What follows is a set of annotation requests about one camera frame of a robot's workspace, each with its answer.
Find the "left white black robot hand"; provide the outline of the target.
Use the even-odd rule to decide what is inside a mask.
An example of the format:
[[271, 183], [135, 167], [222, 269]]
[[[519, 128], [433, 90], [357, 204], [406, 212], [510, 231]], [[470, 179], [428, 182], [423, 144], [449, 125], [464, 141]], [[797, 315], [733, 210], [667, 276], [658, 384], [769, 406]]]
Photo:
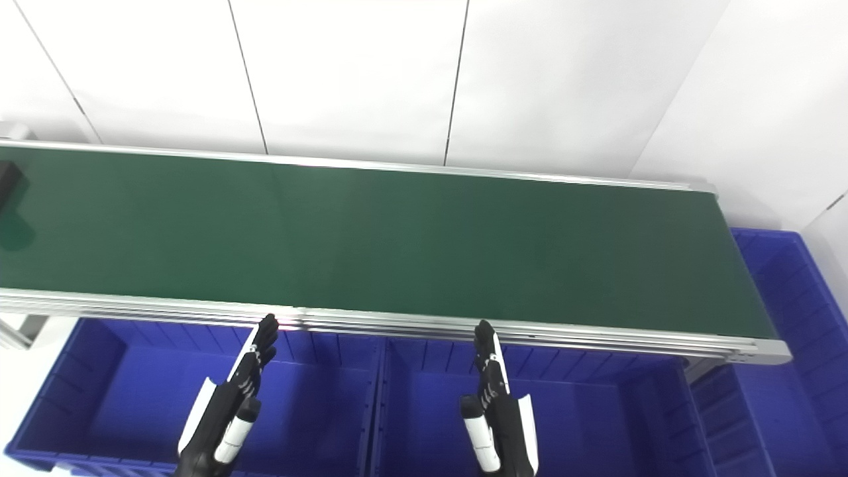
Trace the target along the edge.
[[230, 476], [262, 407], [262, 372], [275, 357], [276, 316], [255, 326], [227, 379], [203, 381], [178, 441], [176, 476]]

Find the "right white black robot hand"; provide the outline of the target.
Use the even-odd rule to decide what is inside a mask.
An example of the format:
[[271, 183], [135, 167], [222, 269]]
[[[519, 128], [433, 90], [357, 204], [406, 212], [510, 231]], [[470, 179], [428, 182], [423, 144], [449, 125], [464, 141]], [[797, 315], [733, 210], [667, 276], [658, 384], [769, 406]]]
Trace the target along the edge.
[[511, 392], [499, 335], [481, 320], [474, 329], [475, 394], [460, 397], [460, 414], [482, 476], [535, 476], [538, 437], [530, 395]]

